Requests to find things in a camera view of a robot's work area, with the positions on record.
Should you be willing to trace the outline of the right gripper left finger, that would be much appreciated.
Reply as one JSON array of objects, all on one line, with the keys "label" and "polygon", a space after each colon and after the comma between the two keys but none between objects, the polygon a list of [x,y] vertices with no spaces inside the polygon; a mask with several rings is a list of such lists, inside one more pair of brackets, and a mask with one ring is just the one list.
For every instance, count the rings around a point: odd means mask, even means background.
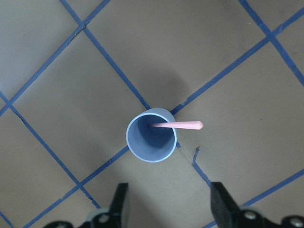
[{"label": "right gripper left finger", "polygon": [[129,184],[119,183],[109,209],[112,228],[126,228],[130,216]]}]

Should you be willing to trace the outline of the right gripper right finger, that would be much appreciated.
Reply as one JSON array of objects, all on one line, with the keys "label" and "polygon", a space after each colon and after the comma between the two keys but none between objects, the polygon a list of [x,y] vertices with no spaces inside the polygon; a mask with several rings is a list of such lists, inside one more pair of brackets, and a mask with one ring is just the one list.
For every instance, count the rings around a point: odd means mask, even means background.
[{"label": "right gripper right finger", "polygon": [[240,208],[221,182],[211,182],[210,207],[219,228],[235,228]]}]

